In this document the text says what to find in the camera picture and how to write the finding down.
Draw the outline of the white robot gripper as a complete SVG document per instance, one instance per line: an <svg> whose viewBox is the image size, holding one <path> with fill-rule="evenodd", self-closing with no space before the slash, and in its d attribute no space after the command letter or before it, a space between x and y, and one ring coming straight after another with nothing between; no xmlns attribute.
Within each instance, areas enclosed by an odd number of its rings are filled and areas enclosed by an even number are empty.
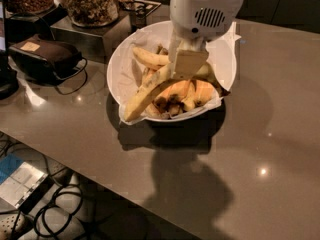
<svg viewBox="0 0 320 240"><path fill-rule="evenodd" d="M172 78L191 79L209 57L206 43L231 27L244 0L170 0Z"/></svg>

